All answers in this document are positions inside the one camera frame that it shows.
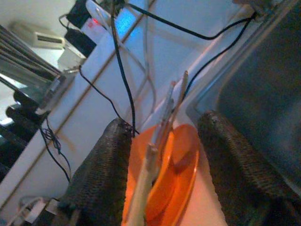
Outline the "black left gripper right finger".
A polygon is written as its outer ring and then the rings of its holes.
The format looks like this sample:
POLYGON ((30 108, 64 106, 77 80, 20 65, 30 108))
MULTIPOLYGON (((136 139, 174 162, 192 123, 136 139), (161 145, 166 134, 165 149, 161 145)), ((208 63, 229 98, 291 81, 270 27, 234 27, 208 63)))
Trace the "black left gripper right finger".
POLYGON ((228 226, 301 226, 301 197, 224 116, 202 114, 198 135, 228 226))

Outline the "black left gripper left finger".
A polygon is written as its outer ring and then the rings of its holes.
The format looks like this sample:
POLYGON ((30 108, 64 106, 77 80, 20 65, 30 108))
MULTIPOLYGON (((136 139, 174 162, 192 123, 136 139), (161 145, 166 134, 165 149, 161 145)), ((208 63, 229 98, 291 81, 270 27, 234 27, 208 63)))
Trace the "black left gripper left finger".
POLYGON ((112 120, 74 173, 54 226, 121 226, 131 144, 132 127, 112 120))

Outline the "pale wooden chopstick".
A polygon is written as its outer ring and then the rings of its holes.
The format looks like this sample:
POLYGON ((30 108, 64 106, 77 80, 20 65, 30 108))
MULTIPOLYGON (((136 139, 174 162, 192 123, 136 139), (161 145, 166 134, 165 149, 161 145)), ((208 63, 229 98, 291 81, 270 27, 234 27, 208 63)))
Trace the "pale wooden chopstick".
POLYGON ((145 158, 128 211, 127 226, 144 226, 147 199, 152 188, 157 156, 158 149, 155 145, 147 144, 145 158))
POLYGON ((184 93, 185 93, 185 89, 187 87, 187 83, 188 83, 188 71, 186 70, 183 74, 183 78, 182 78, 182 84, 181 84, 181 89, 180 89, 180 93, 179 93, 179 97, 178 97, 178 100, 177 100, 177 103, 175 105, 175 107, 173 108, 172 110, 172 113, 171 113, 171 116, 170 116, 170 119, 168 121, 168 124, 167 124, 167 134, 169 134, 170 130, 172 129, 173 127, 173 122, 176 118, 176 115, 179 111, 179 107, 183 101, 183 97, 184 97, 184 93))
POLYGON ((163 105, 162 105, 162 111, 160 113, 160 117, 159 117, 159 120, 158 120, 158 124, 157 124, 157 127, 154 131, 154 134, 153 134, 153 137, 152 137, 152 143, 154 144, 154 146, 158 149, 159 148, 159 145, 160 145, 160 139, 161 139, 161 135, 162 135, 162 132, 163 132, 163 128, 164 128, 164 124, 165 124, 165 121, 167 119, 167 116, 168 116, 168 112, 170 111, 170 102, 172 100, 172 93, 173 93, 173 90, 174 90, 174 87, 175 87, 175 81, 172 81, 170 83, 170 86, 169 86, 169 89, 167 91, 167 94, 166 94, 166 98, 163 102, 163 105))

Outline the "orange plastic bowl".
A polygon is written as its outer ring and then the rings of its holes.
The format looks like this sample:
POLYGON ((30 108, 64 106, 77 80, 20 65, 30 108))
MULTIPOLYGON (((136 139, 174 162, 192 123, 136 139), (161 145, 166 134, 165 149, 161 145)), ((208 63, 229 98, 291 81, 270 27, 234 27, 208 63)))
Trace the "orange plastic bowl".
MULTIPOLYGON (((130 226, 127 222, 127 214, 146 146, 154 130, 154 127, 149 128, 133 139, 121 226, 130 226)), ((183 124, 170 132, 161 172, 147 200, 147 226, 177 225, 194 186, 200 149, 198 133, 193 126, 183 124)))

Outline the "white plug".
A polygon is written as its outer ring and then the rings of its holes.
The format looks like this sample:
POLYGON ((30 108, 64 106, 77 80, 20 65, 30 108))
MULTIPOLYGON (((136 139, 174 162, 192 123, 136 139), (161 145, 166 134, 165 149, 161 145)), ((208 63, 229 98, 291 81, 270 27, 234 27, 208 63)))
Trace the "white plug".
POLYGON ((55 198, 26 196, 19 202, 12 226, 47 226, 57 214, 58 203, 55 198))

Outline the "stainless steel sink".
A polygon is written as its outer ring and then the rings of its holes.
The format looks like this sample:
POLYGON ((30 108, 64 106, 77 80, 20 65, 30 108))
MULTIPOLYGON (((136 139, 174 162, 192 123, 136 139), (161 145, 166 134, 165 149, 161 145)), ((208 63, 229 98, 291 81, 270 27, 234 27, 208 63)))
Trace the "stainless steel sink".
POLYGON ((187 99, 226 117, 301 195, 301 0, 283 0, 187 99))

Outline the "black charger unit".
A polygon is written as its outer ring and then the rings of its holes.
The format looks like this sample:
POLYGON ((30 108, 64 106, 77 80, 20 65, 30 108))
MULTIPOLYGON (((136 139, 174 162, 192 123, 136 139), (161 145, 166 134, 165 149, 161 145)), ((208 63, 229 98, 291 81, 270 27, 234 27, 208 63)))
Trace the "black charger unit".
POLYGON ((0 183, 50 113, 37 113, 39 104, 21 91, 15 91, 13 98, 16 103, 6 109, 12 122, 0 122, 0 183))

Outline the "black power adapter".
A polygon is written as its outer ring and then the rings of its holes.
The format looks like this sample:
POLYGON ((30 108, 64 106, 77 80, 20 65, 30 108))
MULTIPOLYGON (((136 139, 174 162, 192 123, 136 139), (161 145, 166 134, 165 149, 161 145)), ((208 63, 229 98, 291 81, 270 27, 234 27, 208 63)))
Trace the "black power adapter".
POLYGON ((69 28, 65 34, 65 39, 75 47, 85 57, 89 57, 96 43, 92 41, 87 35, 79 30, 69 28))
POLYGON ((82 28, 85 22, 91 18, 86 7, 87 0, 76 0, 74 6, 67 14, 67 20, 77 28, 82 28))

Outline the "white air conditioner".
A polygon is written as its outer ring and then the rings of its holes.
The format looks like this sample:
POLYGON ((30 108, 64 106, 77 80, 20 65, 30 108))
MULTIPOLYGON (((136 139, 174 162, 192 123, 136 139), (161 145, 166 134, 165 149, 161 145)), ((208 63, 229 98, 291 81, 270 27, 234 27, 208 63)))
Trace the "white air conditioner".
POLYGON ((13 22, 11 31, 22 41, 35 48, 63 49, 65 39, 49 29, 25 22, 13 22))

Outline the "white power strip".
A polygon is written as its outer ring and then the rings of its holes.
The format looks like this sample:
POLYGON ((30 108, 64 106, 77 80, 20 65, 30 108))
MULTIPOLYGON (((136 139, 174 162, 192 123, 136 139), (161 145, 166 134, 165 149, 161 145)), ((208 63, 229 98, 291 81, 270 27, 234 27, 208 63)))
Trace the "white power strip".
POLYGON ((86 0, 85 7, 88 19, 81 31, 97 44, 110 27, 111 16, 94 0, 86 0))

